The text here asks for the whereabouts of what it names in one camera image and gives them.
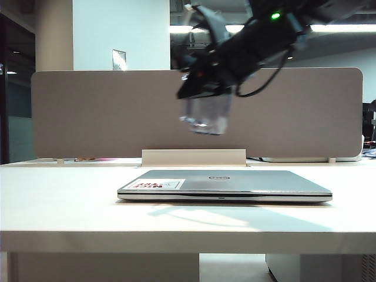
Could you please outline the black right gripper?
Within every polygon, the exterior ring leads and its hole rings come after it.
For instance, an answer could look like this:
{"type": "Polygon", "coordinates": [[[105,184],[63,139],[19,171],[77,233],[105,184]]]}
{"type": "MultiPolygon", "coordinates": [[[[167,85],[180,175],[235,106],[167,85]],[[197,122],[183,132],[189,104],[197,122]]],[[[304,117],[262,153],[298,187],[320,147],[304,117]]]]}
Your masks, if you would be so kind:
{"type": "Polygon", "coordinates": [[[180,54],[177,65],[184,82],[178,99],[230,95],[231,86],[243,83],[269,59],[282,53],[282,21],[253,20],[214,52],[180,54]]]}

